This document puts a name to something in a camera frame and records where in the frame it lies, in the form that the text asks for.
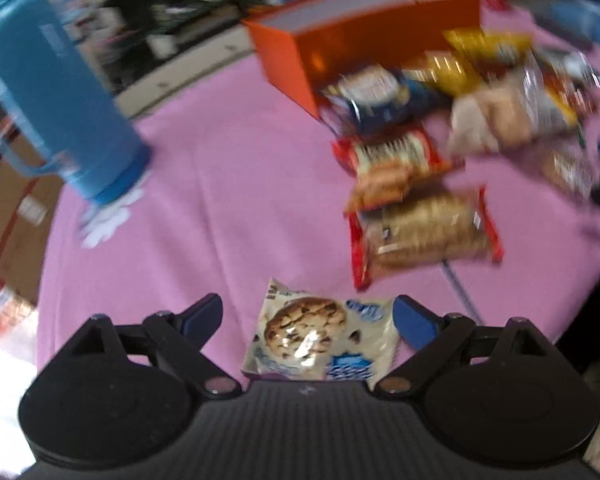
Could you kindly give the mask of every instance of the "beige snack package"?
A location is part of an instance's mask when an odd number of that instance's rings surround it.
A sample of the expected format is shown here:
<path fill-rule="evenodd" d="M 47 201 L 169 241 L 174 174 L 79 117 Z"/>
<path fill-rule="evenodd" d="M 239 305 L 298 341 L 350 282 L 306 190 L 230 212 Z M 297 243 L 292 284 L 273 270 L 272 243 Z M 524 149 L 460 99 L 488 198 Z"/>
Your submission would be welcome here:
<path fill-rule="evenodd" d="M 365 380 L 372 388 L 389 372 L 398 344 L 394 299 L 338 301 L 269 280 L 242 371 L 293 380 Z"/>

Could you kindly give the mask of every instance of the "cookie image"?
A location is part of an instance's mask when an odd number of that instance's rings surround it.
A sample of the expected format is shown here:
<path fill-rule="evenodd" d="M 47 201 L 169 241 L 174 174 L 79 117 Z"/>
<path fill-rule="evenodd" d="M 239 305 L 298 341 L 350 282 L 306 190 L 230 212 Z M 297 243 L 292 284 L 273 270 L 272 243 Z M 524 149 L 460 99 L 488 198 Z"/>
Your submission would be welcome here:
<path fill-rule="evenodd" d="M 329 351 L 346 320 L 346 311 L 333 300 L 300 298 L 285 303 L 267 323 L 264 339 L 281 362 L 304 360 Z"/>

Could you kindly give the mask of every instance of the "open box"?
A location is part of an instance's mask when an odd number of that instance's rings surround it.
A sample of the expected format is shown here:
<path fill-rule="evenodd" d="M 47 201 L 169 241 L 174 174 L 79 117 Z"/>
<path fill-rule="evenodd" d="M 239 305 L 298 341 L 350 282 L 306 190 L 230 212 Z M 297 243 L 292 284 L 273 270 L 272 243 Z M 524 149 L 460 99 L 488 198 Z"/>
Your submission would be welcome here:
<path fill-rule="evenodd" d="M 447 50 L 442 32 L 479 27 L 479 0 L 298 0 L 245 20 L 270 83 L 318 118 L 316 91 L 364 63 Z"/>

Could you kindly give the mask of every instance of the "blue thermos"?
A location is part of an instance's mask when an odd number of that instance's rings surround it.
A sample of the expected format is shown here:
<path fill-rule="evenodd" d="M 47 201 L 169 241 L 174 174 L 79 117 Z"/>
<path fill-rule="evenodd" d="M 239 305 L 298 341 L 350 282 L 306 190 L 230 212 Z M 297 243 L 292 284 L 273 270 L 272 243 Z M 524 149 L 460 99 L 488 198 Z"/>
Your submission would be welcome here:
<path fill-rule="evenodd" d="M 149 161 L 48 0 L 0 0 L 0 104 L 45 164 L 27 165 L 0 136 L 5 160 L 25 176 L 60 174 L 97 204 L 126 193 Z"/>

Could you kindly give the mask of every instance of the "table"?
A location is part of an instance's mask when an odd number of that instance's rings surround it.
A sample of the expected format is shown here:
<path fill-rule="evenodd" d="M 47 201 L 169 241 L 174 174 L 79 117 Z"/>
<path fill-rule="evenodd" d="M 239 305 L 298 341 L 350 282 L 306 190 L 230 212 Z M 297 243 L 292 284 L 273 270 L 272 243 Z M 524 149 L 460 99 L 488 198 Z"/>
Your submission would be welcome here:
<path fill-rule="evenodd" d="M 485 11 L 483 23 L 534 30 L 522 10 Z M 600 49 L 591 57 L 600 68 Z M 439 119 L 427 127 L 437 137 L 446 128 Z M 203 352 L 241 379 L 271 276 L 316 294 L 356 295 L 342 218 L 352 179 L 331 155 L 327 128 L 265 81 L 257 57 L 184 90 L 138 129 L 155 149 L 151 173 L 111 239 L 83 248 L 77 232 L 86 205 L 71 189 L 62 194 L 40 294 L 39 367 L 91 314 L 140 322 L 217 292 L 224 319 Z M 600 134 L 600 117 L 588 134 Z M 480 316 L 488 324 L 529 317 L 556 339 L 600 276 L 600 212 L 576 208 L 503 157 L 472 159 L 448 182 L 487 183 L 506 251 L 500 266 L 451 264 Z M 365 296 L 396 294 L 438 314 L 469 314 L 442 266 L 378 281 Z M 408 354 L 401 348 L 397 361 Z"/>

